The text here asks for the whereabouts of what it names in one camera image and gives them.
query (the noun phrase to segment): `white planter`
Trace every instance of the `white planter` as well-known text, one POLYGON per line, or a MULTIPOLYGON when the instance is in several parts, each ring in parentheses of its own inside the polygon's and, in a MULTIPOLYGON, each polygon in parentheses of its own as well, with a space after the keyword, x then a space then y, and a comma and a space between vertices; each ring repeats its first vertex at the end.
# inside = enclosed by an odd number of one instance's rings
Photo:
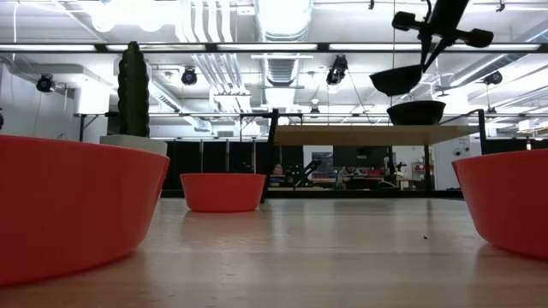
POLYGON ((101 145, 115 145, 135 150, 149 151, 166 156, 168 144, 163 141, 129 135, 101 136, 101 145))

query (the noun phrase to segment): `ceiling camera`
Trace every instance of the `ceiling camera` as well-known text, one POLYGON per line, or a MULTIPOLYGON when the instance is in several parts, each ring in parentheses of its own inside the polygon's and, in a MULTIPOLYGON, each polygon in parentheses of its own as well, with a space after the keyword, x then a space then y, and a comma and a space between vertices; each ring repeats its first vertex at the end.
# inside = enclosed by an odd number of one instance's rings
POLYGON ((186 67, 185 72, 182 74, 182 84, 186 86, 193 86, 196 84, 196 81, 198 81, 198 77, 196 76, 196 73, 194 72, 194 67, 186 67))
POLYGON ((338 85, 344 79, 344 72, 348 69, 348 62, 345 55, 340 55, 335 58, 333 66, 327 74, 327 84, 329 86, 338 85))
POLYGON ((500 74, 500 72, 495 72, 493 74, 490 74, 489 76, 485 77, 483 79, 483 83, 486 85, 498 85, 499 83, 503 82, 503 75, 500 74))
POLYGON ((42 74, 36 83, 36 89, 42 93, 51 93, 55 91, 55 82, 52 74, 42 74))

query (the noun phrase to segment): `green cactus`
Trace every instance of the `green cactus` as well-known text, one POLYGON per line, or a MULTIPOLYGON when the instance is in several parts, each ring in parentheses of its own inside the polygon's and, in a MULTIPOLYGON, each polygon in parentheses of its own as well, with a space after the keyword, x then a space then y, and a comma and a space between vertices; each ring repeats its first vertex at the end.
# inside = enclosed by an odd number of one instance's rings
POLYGON ((120 133, 148 137, 148 75, 146 62, 137 42, 128 44, 120 61, 118 110, 120 133))

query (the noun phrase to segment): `red bowl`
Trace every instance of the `red bowl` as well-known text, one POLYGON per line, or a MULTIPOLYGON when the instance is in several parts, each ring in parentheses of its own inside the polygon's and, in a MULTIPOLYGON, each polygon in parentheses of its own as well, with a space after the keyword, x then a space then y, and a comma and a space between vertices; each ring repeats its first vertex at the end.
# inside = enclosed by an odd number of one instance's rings
POLYGON ((265 175, 184 174, 182 190, 187 206, 200 212, 243 212, 260 203, 265 175))
POLYGON ((453 162, 478 233, 494 246, 548 259, 548 150, 453 162))
POLYGON ((0 136, 0 285, 118 259, 145 238, 169 159, 0 136))

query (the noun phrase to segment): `computer screen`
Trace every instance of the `computer screen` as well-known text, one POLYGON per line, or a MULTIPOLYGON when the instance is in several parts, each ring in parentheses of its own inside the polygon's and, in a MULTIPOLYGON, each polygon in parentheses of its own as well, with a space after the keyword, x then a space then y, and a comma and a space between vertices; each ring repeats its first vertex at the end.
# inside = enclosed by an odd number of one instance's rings
POLYGON ((333 165, 341 167, 383 168, 388 157, 386 146, 334 146, 333 165))

